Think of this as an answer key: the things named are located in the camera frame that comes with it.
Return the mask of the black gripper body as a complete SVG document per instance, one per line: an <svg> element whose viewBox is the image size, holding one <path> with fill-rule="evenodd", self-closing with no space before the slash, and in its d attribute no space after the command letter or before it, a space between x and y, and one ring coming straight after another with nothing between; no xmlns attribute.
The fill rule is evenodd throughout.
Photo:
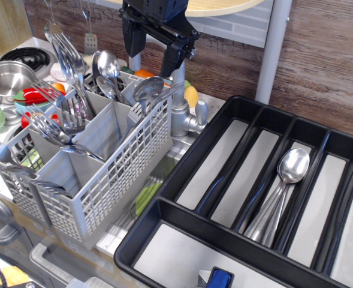
<svg viewBox="0 0 353 288"><path fill-rule="evenodd" d="M125 49L130 57L139 54L150 35L166 46L181 42L181 54L195 55L198 31L187 20L188 1L123 1L122 18Z"/></svg>

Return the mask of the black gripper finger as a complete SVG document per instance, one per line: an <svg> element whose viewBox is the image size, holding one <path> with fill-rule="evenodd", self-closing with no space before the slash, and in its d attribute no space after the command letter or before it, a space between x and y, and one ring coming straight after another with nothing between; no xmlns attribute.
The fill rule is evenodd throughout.
<svg viewBox="0 0 353 288"><path fill-rule="evenodd" d="M130 19L123 19L123 39L127 54L133 58L138 55L146 45L146 31L142 26L147 23L147 20L133 22Z"/></svg>
<svg viewBox="0 0 353 288"><path fill-rule="evenodd" d="M183 43L173 42L168 46L164 52L160 76L170 77L176 69L180 68L185 55Z"/></svg>

